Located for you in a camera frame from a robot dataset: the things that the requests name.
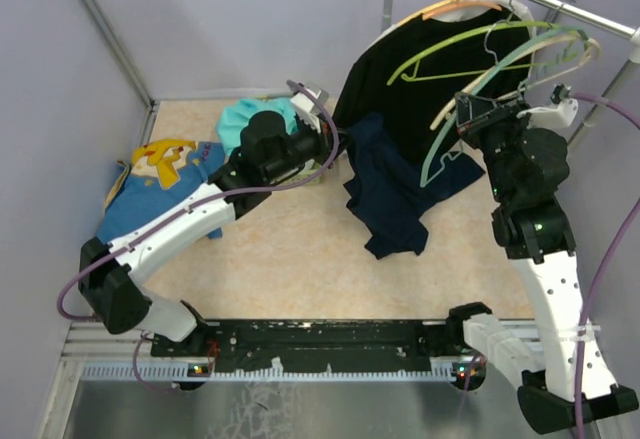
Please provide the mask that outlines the blue Pikachu t-shirt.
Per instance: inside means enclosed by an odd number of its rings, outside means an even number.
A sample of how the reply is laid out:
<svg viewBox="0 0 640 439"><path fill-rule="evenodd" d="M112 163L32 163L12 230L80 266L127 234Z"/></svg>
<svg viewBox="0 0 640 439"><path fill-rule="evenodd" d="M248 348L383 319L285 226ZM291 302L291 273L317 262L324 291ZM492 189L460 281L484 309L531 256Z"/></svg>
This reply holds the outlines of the blue Pikachu t-shirt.
<svg viewBox="0 0 640 439"><path fill-rule="evenodd" d="M187 199L225 160L221 144L162 139L136 149L107 194L95 236L107 243Z"/></svg>

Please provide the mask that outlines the metal clothes rack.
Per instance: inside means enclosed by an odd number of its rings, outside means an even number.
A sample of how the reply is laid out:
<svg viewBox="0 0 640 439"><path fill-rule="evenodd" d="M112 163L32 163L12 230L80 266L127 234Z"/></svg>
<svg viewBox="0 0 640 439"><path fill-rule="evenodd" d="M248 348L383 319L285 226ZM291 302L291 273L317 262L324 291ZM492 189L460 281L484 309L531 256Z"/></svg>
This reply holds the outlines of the metal clothes rack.
<svg viewBox="0 0 640 439"><path fill-rule="evenodd" d="M528 0L537 5L545 7L549 14L546 20L557 19L561 14L577 19L585 24L594 26L609 34L621 37L631 44L630 54L626 62L620 68L616 76L610 81L604 91L606 99L612 99L615 94L630 80L631 75L639 68L639 25L632 27L622 24L603 15L589 11L580 5L576 5L573 0ZM383 0L381 31L384 32L392 24L393 0ZM579 142L588 134L589 129L595 127L597 119L604 111L605 107L594 105L581 121L576 131L569 139L569 145L577 147Z"/></svg>

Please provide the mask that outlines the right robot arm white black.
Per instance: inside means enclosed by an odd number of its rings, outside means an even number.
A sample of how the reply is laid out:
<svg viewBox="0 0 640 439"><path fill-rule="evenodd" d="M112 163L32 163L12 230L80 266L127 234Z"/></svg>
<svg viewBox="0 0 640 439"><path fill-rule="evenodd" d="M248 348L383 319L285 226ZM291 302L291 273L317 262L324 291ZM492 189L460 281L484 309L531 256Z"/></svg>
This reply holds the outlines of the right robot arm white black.
<svg viewBox="0 0 640 439"><path fill-rule="evenodd" d="M610 371L590 319L593 291L578 279L577 245L556 193L570 173L561 130L580 96L557 86L546 106L470 93L455 99L460 139L482 153L496 209L496 243L518 271L533 308L541 351L533 352L481 303L450 311L446 339L461 355L475 351L514 387L519 408L539 434L636 411L636 392Z"/></svg>

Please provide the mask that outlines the black t-shirt white trim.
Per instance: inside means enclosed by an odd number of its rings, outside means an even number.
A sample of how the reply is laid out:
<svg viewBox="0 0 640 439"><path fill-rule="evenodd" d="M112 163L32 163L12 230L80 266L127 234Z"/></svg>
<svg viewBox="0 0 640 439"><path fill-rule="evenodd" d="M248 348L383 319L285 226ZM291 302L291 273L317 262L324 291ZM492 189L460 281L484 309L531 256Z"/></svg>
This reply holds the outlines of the black t-shirt white trim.
<svg viewBox="0 0 640 439"><path fill-rule="evenodd" d="M436 138L430 125L446 104L475 78L386 84L390 46L385 37L374 41L354 62L334 110L334 121L346 130L364 116L383 116L384 129L404 159L421 165Z"/></svg>

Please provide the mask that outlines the dark navy t-shirt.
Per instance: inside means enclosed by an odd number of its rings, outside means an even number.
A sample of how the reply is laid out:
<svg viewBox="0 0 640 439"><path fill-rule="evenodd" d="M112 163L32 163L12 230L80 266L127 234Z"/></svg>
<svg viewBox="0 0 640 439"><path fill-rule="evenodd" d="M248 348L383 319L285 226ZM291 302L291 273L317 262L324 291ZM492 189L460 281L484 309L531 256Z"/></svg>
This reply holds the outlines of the dark navy t-shirt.
<svg viewBox="0 0 640 439"><path fill-rule="evenodd" d="M421 222L423 214L485 175L462 153L447 161L444 171L422 188L421 167L401 156L384 129L382 115L368 114L347 132L354 177L344 184L350 195L346 207L369 230L365 249L378 260L403 252L421 254L429 238Z"/></svg>

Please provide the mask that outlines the cream hanger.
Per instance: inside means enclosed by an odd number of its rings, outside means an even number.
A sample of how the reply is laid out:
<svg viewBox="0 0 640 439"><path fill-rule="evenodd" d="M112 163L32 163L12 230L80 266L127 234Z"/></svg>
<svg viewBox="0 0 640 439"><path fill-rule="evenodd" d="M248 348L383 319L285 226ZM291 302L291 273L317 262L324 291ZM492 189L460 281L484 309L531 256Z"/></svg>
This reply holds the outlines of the cream hanger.
<svg viewBox="0 0 640 439"><path fill-rule="evenodd" d="M569 72L577 71L587 63L597 61L602 53L601 44L596 39L589 37L583 30L578 29L563 27L551 29L531 39L530 42L531 45L523 44L511 51L504 59L463 87L461 92L477 94L499 73L523 69L526 71L525 79L520 81L513 90L498 96L499 99L511 98L518 92L524 92L526 89L535 88ZM560 46L563 46L563 49L559 49L554 57L542 62L535 59L539 51ZM571 67L551 73L545 78L535 79L538 72L572 62L575 64Z"/></svg>

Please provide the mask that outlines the yellow hanger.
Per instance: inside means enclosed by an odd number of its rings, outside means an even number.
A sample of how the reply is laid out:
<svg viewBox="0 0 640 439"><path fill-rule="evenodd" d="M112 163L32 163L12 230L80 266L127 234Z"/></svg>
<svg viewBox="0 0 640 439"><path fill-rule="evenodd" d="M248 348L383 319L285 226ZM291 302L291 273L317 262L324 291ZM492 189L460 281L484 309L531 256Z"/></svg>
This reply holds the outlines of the yellow hanger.
<svg viewBox="0 0 640 439"><path fill-rule="evenodd" d="M406 16L405 18L399 20L398 22L395 23L395 26L400 27L418 16L420 16L422 19L426 19L432 11L435 11L445 6L449 6L454 1L455 0L442 0L440 2L425 6L422 9L417 10L411 13L410 15Z"/></svg>

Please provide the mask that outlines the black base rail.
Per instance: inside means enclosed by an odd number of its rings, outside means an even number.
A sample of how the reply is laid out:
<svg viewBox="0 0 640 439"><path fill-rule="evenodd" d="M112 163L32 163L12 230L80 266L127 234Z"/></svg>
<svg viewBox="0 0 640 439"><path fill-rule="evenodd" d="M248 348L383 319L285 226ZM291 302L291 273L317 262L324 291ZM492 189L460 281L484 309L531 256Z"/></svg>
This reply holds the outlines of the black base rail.
<svg viewBox="0 0 640 439"><path fill-rule="evenodd" d="M486 362L464 346L443 321L223 319L199 325L182 342L156 335L151 355L195 359L190 376L282 374L295 380L409 376L475 390Z"/></svg>

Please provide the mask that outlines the orange hanger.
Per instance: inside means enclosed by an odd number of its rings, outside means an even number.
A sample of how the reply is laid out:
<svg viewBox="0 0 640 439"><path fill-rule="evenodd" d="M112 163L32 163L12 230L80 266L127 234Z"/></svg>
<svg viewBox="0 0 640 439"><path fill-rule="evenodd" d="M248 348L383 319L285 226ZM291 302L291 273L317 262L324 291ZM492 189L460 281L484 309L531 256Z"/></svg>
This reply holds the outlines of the orange hanger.
<svg viewBox="0 0 640 439"><path fill-rule="evenodd" d="M501 11L503 7L494 0L445 0L440 5L432 5L423 9L419 15L423 21L443 14L469 8L486 8Z"/></svg>

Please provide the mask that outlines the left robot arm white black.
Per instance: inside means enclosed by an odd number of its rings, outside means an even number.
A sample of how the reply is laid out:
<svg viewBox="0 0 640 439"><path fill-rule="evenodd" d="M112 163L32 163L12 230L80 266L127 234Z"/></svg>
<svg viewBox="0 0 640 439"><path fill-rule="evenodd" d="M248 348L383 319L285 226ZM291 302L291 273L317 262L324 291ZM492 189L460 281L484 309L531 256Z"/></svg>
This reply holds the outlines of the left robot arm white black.
<svg viewBox="0 0 640 439"><path fill-rule="evenodd" d="M107 241L94 237L81 249L78 289L112 335L148 331L170 339L184 354L201 353L208 332L188 303L155 296L145 282L166 261L206 234L246 215L272 193L291 188L309 161L329 167L340 148L328 113L297 114L289 134L273 111L251 117L227 162L175 206Z"/></svg>

